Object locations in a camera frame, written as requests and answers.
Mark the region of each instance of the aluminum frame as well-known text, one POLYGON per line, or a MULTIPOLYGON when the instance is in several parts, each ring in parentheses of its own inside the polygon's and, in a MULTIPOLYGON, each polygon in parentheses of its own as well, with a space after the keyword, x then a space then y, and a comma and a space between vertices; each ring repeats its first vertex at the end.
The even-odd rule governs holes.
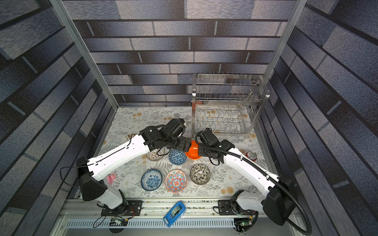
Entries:
POLYGON ((62 0, 50 0, 51 5, 53 6, 56 14, 62 21, 63 25, 67 29, 68 33, 70 34, 72 40, 74 41, 77 49, 83 56, 85 62, 87 63, 88 67, 92 71, 94 77, 96 78, 98 84, 104 91, 105 96, 108 98, 110 104, 112 105, 114 110, 118 109, 118 103, 114 98, 113 94, 111 93, 108 84, 106 83, 104 77, 100 69, 98 68, 95 60, 93 59, 89 49, 84 43, 83 38, 81 37, 79 31, 77 30, 75 24, 73 23, 66 7, 64 6, 62 0))
POLYGON ((117 113, 117 110, 115 110, 113 112, 113 115, 111 116, 110 120, 109 120, 109 123, 108 123, 108 126, 105 128, 105 132, 104 132, 104 135, 102 136, 100 142, 99 142, 99 145, 97 146, 96 148, 96 151, 94 152, 93 156, 98 156, 98 154, 100 153, 101 151, 101 148, 102 148, 102 143, 104 143, 105 139, 106 139, 106 135, 108 134, 109 132, 109 129, 110 129, 110 126, 112 125, 112 122, 114 120, 114 117, 117 113))
POLYGON ((278 41, 277 47, 276 47, 276 49, 275 49, 275 51, 273 53, 273 57, 270 60, 268 66, 267 66, 267 68, 266 68, 266 70, 264 72, 263 81, 265 82, 265 84, 272 77, 274 67, 277 64, 278 59, 281 56, 282 51, 284 50, 284 47, 285 47, 287 41, 289 40, 289 37, 290 37, 290 35, 291 35, 291 33, 292 33, 293 29, 294 29, 294 26, 297 23, 297 21, 299 19, 299 16, 301 15, 301 13, 302 13, 302 11, 303 11, 306 3, 307 3, 307 0, 297 0, 297 2, 295 3, 293 12, 291 13, 291 15, 290 15, 290 17, 289 17, 289 19, 287 21, 285 30, 283 31, 280 40, 278 41))
MULTIPOLYGON (((213 206, 217 205, 218 200, 229 199, 229 196, 209 198, 130 198, 130 200, 143 201, 141 215, 135 216, 136 219, 162 219, 168 209, 170 209, 177 201, 183 201, 187 208, 187 212, 184 215, 185 218, 229 219, 230 216, 220 216, 212 209, 213 206)), ((97 206, 97 201, 84 202, 81 199, 68 199, 62 207, 50 235, 62 236, 70 219, 97 219, 101 215, 101 210, 102 209, 97 206)), ((267 216, 263 212, 260 212, 259 218, 261 217, 266 218, 267 216)), ((289 219, 302 228, 305 226, 301 220, 300 213, 296 210, 291 213, 289 219)), ((296 231, 294 228, 292 229, 293 235, 301 236, 300 232, 296 231)))
MULTIPOLYGON (((252 120, 252 119, 254 119, 256 117, 259 118, 260 116, 257 116, 256 113, 252 110, 249 113, 249 117, 252 120)), ((271 154, 269 152, 268 145, 267 145, 267 143, 265 141, 265 138, 264 138, 264 136, 262 134, 262 129, 260 127, 259 122, 256 122, 255 127, 253 129, 255 131, 257 141, 259 142, 259 145, 260 145, 260 148, 261 148, 261 152, 262 152, 262 154, 264 156, 264 159, 266 161, 266 165, 268 166, 268 170, 270 172, 272 172, 273 174, 278 175, 276 166, 274 165, 272 156, 271 156, 271 154)))

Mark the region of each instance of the blue geometric patterned bowl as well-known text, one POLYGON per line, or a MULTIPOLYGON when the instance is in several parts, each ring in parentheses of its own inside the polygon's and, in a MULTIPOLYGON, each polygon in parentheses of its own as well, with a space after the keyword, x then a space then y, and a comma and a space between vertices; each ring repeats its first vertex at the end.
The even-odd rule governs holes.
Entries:
POLYGON ((160 171, 151 169, 146 171, 141 179, 142 188, 146 191, 153 191, 157 189, 161 182, 163 181, 163 176, 160 171))
POLYGON ((172 149, 169 152, 168 157, 169 157, 170 162, 174 165, 181 165, 184 162, 186 162, 186 159, 187 159, 185 152, 176 150, 176 149, 172 149))

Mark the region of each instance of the stainless steel dish rack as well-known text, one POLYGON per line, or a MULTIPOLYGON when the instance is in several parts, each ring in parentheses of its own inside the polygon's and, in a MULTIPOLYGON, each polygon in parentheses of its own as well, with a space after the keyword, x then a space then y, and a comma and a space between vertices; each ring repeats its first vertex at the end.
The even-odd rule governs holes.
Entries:
POLYGON ((192 138, 205 128, 248 136, 269 99, 262 81, 262 76, 252 74, 193 74, 192 138), (252 117, 250 111, 257 106, 252 117))

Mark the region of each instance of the white robotic arm segment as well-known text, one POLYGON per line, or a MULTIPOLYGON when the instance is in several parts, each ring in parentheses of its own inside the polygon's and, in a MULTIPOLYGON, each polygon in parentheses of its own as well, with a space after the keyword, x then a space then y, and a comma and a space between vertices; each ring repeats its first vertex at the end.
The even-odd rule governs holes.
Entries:
MULTIPOLYGON (((232 148, 228 151, 231 152, 231 153, 238 154, 241 157, 247 158, 237 148, 232 148)), ((246 163, 245 161, 243 161, 241 158, 237 158, 235 156, 228 154, 228 155, 224 156, 223 160, 224 160, 226 165, 231 166, 232 168, 234 168, 235 170, 240 172, 244 177, 246 177, 253 185, 255 185, 257 187, 257 189, 265 197, 270 192, 270 190, 268 190, 268 188, 274 187, 274 185, 275 185, 273 182, 268 180, 266 176, 269 175, 272 178, 274 178, 276 181, 278 181, 278 178, 277 178, 278 176, 276 174, 273 174, 273 173, 265 170, 264 168, 262 168, 258 164, 253 163, 254 165, 260 167, 261 169, 263 169, 266 172, 265 176, 262 173, 260 173, 259 171, 257 171, 257 169, 254 168, 253 166, 251 166, 249 163, 246 163)))
POLYGON ((147 145, 143 144, 144 142, 141 135, 135 135, 131 138, 131 142, 127 141, 107 153, 88 159, 88 170, 93 172, 92 177, 100 181, 126 162, 149 152, 150 150, 147 145))

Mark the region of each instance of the table surface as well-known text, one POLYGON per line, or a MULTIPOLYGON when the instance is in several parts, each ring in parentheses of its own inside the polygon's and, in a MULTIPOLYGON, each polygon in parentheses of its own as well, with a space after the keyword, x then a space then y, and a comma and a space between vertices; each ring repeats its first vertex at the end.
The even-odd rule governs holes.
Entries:
MULTIPOLYGON (((143 108, 118 108, 113 123, 102 145, 100 154, 108 152, 113 148, 127 141, 126 136, 131 133, 139 133, 149 125, 166 124, 172 118, 183 118, 186 122, 186 131, 184 136, 191 137, 191 107, 143 107, 143 108)), ((250 126, 250 120, 243 110, 247 128, 250 126)), ((221 136, 217 135, 221 141, 229 140, 244 154, 248 151, 257 153, 256 163, 267 168, 265 159, 262 155, 260 145, 256 135, 252 130, 248 138, 244 136, 221 136)), ((242 176, 237 170, 220 164, 214 166, 210 163, 208 157, 201 157, 198 160, 187 159, 182 165, 172 164, 168 156, 164 156, 158 161, 151 161, 147 155, 141 155, 127 162, 123 166, 113 171, 116 179, 112 185, 120 189, 129 197, 218 197, 231 196, 237 190, 244 189, 249 192, 259 193, 257 188, 242 176), (206 165, 211 172, 211 179, 204 185, 196 185, 190 179, 190 169, 196 164, 206 165), (157 169, 163 175, 163 183, 154 191, 146 191, 141 187, 141 177, 149 169, 157 169), (169 192, 164 184, 166 175, 172 170, 181 170, 187 177, 185 189, 179 193, 169 192)))

